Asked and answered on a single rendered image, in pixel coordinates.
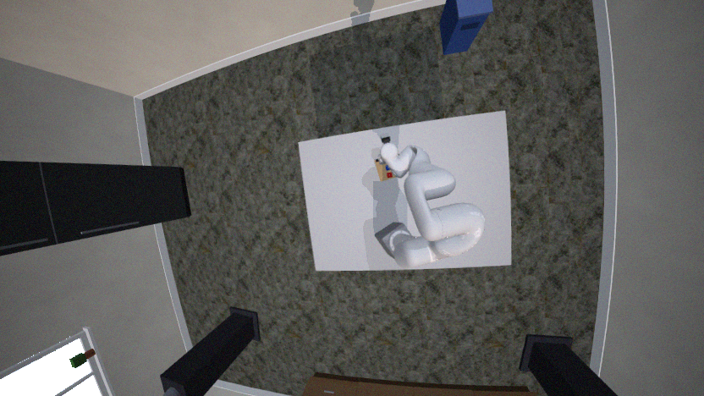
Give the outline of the tan flat mat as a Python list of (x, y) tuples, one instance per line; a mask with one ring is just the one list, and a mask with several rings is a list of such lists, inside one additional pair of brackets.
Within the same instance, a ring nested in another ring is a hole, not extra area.
[(387, 173), (391, 173), (391, 170), (388, 170), (388, 171), (386, 170), (387, 164), (380, 165), (379, 162), (376, 162), (376, 160), (374, 160), (374, 161), (375, 161), (375, 164), (377, 167), (377, 172), (378, 172), (379, 179), (381, 182), (384, 180), (396, 178), (394, 175), (393, 175), (393, 177), (388, 178)]

